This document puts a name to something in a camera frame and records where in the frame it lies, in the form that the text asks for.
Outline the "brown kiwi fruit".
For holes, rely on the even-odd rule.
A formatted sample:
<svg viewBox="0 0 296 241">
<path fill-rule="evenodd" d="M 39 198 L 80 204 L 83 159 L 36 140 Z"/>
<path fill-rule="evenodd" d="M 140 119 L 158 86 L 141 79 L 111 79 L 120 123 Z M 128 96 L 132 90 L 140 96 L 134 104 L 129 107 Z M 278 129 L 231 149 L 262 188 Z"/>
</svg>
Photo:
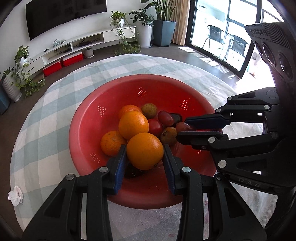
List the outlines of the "brown kiwi fruit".
<svg viewBox="0 0 296 241">
<path fill-rule="evenodd" d="M 173 146 L 177 142 L 177 134 L 178 132 L 174 127 L 165 128 L 160 135 L 160 141 L 163 145 Z"/>
</svg>

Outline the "beige curtain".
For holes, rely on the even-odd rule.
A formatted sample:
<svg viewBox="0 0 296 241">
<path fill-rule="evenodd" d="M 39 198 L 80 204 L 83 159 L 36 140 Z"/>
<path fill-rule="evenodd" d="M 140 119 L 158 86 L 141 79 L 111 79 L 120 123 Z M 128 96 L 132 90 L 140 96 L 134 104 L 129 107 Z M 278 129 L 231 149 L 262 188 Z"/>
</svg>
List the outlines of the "beige curtain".
<svg viewBox="0 0 296 241">
<path fill-rule="evenodd" d="M 172 42 L 177 45 L 183 46 L 185 44 L 189 11 L 190 11 L 190 0 L 176 0 L 173 1 L 174 11 L 171 20 L 176 22 Z"/>
</svg>

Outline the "round red tomato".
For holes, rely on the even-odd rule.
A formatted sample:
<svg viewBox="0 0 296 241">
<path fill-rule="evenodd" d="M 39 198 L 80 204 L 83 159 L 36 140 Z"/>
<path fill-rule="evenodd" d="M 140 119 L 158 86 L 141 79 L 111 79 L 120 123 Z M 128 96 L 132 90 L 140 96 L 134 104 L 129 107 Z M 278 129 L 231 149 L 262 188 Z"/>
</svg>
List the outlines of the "round red tomato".
<svg viewBox="0 0 296 241">
<path fill-rule="evenodd" d="M 149 133 L 159 138 L 164 130 L 162 123 L 155 118 L 149 119 L 148 123 L 149 123 Z"/>
</svg>

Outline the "red cherry tomato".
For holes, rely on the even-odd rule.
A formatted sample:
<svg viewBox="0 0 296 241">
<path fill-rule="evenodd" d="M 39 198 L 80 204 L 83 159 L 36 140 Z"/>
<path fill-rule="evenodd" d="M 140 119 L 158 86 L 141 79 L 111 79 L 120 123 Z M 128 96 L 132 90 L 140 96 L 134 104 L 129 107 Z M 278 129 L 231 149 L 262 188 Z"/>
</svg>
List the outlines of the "red cherry tomato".
<svg viewBox="0 0 296 241">
<path fill-rule="evenodd" d="M 194 128 L 192 128 L 189 124 L 185 122 L 179 122 L 175 126 L 176 131 L 179 132 L 186 132 L 186 131 L 193 131 Z"/>
<path fill-rule="evenodd" d="M 164 110 L 158 112 L 158 120 L 166 127 L 173 126 L 174 124 L 174 119 L 171 114 Z"/>
</svg>

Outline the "left red storage box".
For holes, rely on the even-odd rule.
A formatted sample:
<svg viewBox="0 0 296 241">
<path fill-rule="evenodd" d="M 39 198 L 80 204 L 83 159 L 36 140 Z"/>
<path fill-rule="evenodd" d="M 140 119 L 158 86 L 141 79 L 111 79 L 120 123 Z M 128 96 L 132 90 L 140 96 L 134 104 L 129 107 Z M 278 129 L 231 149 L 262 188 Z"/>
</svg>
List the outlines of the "left red storage box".
<svg viewBox="0 0 296 241">
<path fill-rule="evenodd" d="M 43 74 L 44 74 L 45 77 L 47 77 L 47 76 L 49 76 L 49 75 L 51 75 L 51 74 L 53 74 L 53 73 L 55 73 L 55 72 L 57 72 L 57 71 L 59 71 L 61 69 L 62 69 L 62 62 L 61 62 L 61 60 L 58 60 L 58 61 L 50 64 L 49 66 L 44 67 L 43 68 Z"/>
</svg>

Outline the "bushy plant white pot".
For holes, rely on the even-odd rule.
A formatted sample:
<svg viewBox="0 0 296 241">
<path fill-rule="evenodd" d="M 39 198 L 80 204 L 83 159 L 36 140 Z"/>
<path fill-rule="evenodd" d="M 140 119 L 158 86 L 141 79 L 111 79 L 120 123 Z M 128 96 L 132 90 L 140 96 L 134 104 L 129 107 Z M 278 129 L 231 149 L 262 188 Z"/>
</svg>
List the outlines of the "bushy plant white pot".
<svg viewBox="0 0 296 241">
<path fill-rule="evenodd" d="M 148 15 L 145 9 L 139 9 L 137 11 L 131 11 L 129 15 L 132 15 L 132 22 L 136 26 L 137 41 L 141 48 L 150 48 L 152 46 L 152 27 L 154 25 L 154 17 Z"/>
</svg>

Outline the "dark purple plum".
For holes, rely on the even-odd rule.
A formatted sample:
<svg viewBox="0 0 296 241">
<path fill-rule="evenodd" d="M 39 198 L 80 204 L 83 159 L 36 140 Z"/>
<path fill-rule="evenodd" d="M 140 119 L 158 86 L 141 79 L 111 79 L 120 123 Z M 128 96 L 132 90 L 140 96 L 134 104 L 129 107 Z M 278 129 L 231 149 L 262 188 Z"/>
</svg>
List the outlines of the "dark purple plum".
<svg viewBox="0 0 296 241">
<path fill-rule="evenodd" d="M 139 176 L 144 175 L 145 173 L 147 173 L 147 171 L 135 168 L 135 166 L 133 166 L 130 162 L 125 164 L 125 173 L 124 173 L 125 178 L 128 178 L 128 179 L 137 178 Z"/>
</svg>

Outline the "trailing plant on console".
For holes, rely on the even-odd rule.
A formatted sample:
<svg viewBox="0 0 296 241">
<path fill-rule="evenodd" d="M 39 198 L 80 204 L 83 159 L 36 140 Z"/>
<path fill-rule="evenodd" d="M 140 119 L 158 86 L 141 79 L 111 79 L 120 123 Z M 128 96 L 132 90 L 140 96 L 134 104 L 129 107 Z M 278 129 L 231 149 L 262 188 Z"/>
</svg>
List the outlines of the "trailing plant on console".
<svg viewBox="0 0 296 241">
<path fill-rule="evenodd" d="M 119 37 L 118 48 L 114 51 L 115 56 L 123 54 L 140 53 L 135 29 L 126 21 L 126 13 L 120 11 L 111 11 L 111 29 Z"/>
</svg>

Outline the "large orange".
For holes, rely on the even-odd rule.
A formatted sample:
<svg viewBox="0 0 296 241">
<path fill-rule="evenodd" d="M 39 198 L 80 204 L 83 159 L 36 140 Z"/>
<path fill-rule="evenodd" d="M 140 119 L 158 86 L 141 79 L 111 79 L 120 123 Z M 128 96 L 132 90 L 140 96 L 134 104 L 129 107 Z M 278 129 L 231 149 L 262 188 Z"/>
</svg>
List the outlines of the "large orange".
<svg viewBox="0 0 296 241">
<path fill-rule="evenodd" d="M 130 163 L 135 168 L 146 171 L 162 160 L 164 147 L 151 133 L 138 133 L 129 140 L 126 152 Z"/>
<path fill-rule="evenodd" d="M 148 133 L 149 123 L 142 113 L 138 111 L 129 111 L 119 120 L 118 131 L 123 138 L 130 140 L 138 133 Z"/>
</svg>

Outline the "crumpled white tissue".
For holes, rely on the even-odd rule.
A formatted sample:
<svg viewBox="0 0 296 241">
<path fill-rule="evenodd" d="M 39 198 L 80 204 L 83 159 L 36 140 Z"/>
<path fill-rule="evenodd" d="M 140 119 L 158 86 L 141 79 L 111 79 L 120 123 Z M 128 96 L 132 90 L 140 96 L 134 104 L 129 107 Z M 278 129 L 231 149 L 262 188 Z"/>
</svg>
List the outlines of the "crumpled white tissue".
<svg viewBox="0 0 296 241">
<path fill-rule="evenodd" d="M 15 186 L 13 190 L 8 193 L 8 200 L 14 207 L 23 204 L 23 193 L 19 186 Z"/>
</svg>

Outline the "red storage box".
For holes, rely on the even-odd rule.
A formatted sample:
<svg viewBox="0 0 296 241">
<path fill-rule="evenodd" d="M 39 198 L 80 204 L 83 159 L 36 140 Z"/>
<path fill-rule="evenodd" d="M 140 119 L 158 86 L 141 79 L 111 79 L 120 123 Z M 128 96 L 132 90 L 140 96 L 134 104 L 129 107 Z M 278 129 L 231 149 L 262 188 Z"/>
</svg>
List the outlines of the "red storage box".
<svg viewBox="0 0 296 241">
<path fill-rule="evenodd" d="M 59 71 L 61 69 L 62 69 L 62 62 L 61 62 L 61 60 L 58 60 L 58 61 L 50 64 L 49 66 L 44 67 L 43 68 L 43 74 L 44 74 L 45 77 L 47 77 L 47 76 L 49 76 L 49 75 L 51 75 L 51 74 L 53 74 L 53 73 L 55 73 L 55 72 L 57 72 L 57 71 Z"/>
<path fill-rule="evenodd" d="M 62 65 L 63 65 L 63 67 L 67 67 L 67 66 L 75 64 L 77 62 L 80 62 L 83 59 L 84 59 L 84 55 L 80 51 L 80 52 L 73 53 L 73 54 L 71 54 L 69 56 L 66 56 L 66 57 L 62 58 Z"/>
</svg>

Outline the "small orange tangerine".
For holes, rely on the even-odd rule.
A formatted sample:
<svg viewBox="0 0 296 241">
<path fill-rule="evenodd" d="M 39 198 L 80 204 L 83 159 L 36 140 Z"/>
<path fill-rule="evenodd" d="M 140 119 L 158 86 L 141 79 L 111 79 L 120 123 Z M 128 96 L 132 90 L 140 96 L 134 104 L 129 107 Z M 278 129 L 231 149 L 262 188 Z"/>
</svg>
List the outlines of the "small orange tangerine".
<svg viewBox="0 0 296 241">
<path fill-rule="evenodd" d="M 119 153 L 121 145 L 126 144 L 127 140 L 121 136 L 119 131 L 110 131 L 105 133 L 100 141 L 102 152 L 110 157 L 116 157 Z"/>
</svg>

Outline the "right red storage box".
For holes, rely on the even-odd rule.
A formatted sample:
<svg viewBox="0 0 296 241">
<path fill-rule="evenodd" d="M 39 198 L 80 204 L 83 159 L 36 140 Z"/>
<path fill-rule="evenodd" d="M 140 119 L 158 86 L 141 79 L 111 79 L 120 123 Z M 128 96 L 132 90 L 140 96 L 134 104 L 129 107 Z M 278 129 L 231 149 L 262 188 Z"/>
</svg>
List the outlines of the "right red storage box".
<svg viewBox="0 0 296 241">
<path fill-rule="evenodd" d="M 83 59 L 84 59 L 84 55 L 80 51 L 80 52 L 73 53 L 73 54 L 71 54 L 69 56 L 66 56 L 66 57 L 62 58 L 62 65 L 63 65 L 63 67 L 67 67 L 67 66 L 75 64 L 77 62 L 80 62 Z"/>
</svg>

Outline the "black wall television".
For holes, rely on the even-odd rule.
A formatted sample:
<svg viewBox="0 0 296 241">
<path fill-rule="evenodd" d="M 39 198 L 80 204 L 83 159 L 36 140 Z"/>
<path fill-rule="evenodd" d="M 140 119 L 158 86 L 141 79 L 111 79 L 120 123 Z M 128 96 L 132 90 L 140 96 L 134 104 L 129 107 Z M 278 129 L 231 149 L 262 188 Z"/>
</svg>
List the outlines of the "black wall television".
<svg viewBox="0 0 296 241">
<path fill-rule="evenodd" d="M 29 39 L 69 21 L 107 11 L 101 0 L 33 0 L 26 4 Z"/>
</svg>

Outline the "white tv console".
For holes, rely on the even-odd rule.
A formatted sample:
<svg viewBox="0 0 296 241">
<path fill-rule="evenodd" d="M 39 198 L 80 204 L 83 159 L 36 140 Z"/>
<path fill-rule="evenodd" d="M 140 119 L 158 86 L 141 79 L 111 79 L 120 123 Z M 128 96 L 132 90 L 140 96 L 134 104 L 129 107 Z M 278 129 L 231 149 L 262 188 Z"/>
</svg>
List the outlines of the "white tv console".
<svg viewBox="0 0 296 241">
<path fill-rule="evenodd" d="M 29 66 L 25 70 L 28 70 L 29 73 L 33 75 L 44 67 L 73 53 L 83 51 L 89 47 L 98 49 L 110 46 L 115 44 L 118 40 L 119 37 L 115 35 L 111 28 L 85 33 L 65 40 L 55 47 L 50 47 L 47 51 L 34 57 L 30 57 Z"/>
</svg>

